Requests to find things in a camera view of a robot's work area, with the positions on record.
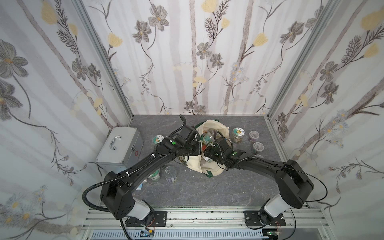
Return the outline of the white purple cartoon seed jar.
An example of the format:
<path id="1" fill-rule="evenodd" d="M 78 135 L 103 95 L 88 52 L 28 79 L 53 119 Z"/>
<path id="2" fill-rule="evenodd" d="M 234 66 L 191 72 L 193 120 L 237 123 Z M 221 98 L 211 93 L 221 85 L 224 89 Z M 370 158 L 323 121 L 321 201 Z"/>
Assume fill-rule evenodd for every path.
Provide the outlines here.
<path id="1" fill-rule="evenodd" d="M 157 169 L 154 173 L 152 173 L 148 178 L 152 181 L 152 182 L 158 182 L 160 179 L 161 179 L 161 175 L 160 175 L 160 169 Z"/>

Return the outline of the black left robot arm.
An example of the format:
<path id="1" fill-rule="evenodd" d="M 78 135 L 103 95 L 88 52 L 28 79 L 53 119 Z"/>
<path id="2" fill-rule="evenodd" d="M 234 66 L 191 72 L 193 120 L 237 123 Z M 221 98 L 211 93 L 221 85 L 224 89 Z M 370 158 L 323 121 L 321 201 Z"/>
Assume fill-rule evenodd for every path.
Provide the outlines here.
<path id="1" fill-rule="evenodd" d="M 111 213 L 116 220 L 135 218 L 142 225 L 148 226 L 154 218 L 155 211 L 144 200 L 137 200 L 133 192 L 143 181 L 165 164 L 179 156 L 199 156 L 202 143 L 198 131 L 189 125 L 180 115 L 182 125 L 154 146 L 151 154 L 132 167 L 119 173 L 109 172 L 104 181 L 94 184 L 83 192 L 82 200 L 91 209 Z M 101 187 L 100 200 L 105 207 L 91 203 L 87 195 L 90 191 Z"/>

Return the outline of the white cartoon label seed jar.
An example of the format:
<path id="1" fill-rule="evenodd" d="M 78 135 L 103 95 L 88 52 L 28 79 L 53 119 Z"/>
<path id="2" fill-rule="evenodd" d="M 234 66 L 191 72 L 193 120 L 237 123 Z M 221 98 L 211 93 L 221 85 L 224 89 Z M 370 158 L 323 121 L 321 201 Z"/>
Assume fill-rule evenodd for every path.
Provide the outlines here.
<path id="1" fill-rule="evenodd" d="M 243 138 L 245 136 L 245 131 L 244 129 L 240 127 L 235 127 L 232 130 L 232 142 L 235 144 L 239 144 L 243 141 Z"/>

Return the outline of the clear purple label seed jar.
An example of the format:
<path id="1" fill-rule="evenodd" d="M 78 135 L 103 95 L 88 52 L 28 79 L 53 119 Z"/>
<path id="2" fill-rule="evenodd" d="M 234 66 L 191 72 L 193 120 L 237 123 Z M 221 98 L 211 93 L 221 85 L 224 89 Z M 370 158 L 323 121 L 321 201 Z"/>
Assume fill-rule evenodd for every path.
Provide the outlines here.
<path id="1" fill-rule="evenodd" d="M 257 131 L 252 130 L 249 132 L 249 136 L 248 136 L 249 142 L 255 143 L 258 141 L 259 138 L 260 138 L 260 134 Z"/>

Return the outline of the clear jar grey contents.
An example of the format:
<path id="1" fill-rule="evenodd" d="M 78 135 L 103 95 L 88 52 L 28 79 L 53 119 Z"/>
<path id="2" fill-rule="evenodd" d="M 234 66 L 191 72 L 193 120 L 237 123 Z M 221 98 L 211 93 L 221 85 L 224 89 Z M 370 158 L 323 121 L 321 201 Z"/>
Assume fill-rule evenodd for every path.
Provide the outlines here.
<path id="1" fill-rule="evenodd" d="M 252 146 L 252 152 L 254 155 L 259 154 L 265 149 L 265 146 L 261 142 L 255 142 Z"/>

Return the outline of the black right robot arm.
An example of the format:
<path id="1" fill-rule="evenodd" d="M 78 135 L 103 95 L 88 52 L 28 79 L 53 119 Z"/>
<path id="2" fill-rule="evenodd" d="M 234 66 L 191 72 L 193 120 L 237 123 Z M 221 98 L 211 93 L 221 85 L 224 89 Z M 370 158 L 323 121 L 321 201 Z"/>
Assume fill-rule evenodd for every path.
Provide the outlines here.
<path id="1" fill-rule="evenodd" d="M 308 175 L 295 161 L 271 161 L 243 150 L 235 150 L 233 144 L 229 144 L 219 131 L 214 131 L 213 138 L 213 143 L 203 149 L 204 157 L 212 159 L 226 170 L 251 171 L 277 183 L 279 194 L 267 200 L 258 213 L 257 219 L 263 226 L 272 224 L 288 209 L 302 208 L 315 188 Z"/>

